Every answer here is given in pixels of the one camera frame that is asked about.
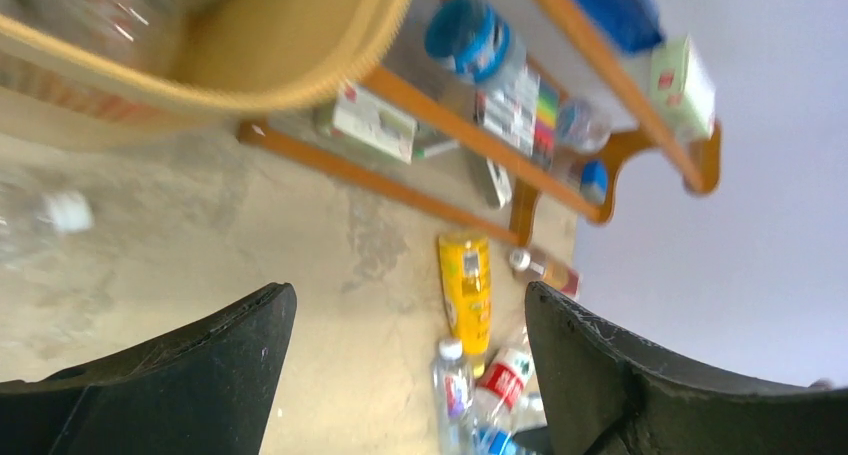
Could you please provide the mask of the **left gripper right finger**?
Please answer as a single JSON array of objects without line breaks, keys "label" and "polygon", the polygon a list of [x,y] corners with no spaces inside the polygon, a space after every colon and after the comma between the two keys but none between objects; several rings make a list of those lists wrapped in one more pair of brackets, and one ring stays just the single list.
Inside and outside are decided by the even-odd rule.
[{"label": "left gripper right finger", "polygon": [[526,328],[546,424],[539,454],[843,454],[847,392],[682,356],[530,283]]}]

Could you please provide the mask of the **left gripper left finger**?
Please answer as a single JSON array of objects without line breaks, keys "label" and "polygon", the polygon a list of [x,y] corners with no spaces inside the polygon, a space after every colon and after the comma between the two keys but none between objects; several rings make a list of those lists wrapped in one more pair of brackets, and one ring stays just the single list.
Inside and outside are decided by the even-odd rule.
[{"label": "left gripper left finger", "polygon": [[256,454],[292,336],[296,292],[225,308],[37,382],[1,386],[5,454]]}]

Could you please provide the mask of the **yellow label bottle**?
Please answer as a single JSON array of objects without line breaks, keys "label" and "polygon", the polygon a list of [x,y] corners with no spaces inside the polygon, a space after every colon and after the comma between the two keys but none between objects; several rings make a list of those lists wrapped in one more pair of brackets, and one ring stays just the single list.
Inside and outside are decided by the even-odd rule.
[{"label": "yellow label bottle", "polygon": [[462,342],[472,375],[485,371],[491,331],[489,240],[455,231],[437,239],[445,312],[452,335]]}]

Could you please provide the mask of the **red label red-cap bottle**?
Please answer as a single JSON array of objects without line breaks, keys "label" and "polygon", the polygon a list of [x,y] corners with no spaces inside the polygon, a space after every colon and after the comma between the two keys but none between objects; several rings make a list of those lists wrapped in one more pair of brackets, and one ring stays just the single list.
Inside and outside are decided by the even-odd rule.
[{"label": "red label red-cap bottle", "polygon": [[164,75],[177,59],[189,0],[26,0],[36,26],[135,70]]}]

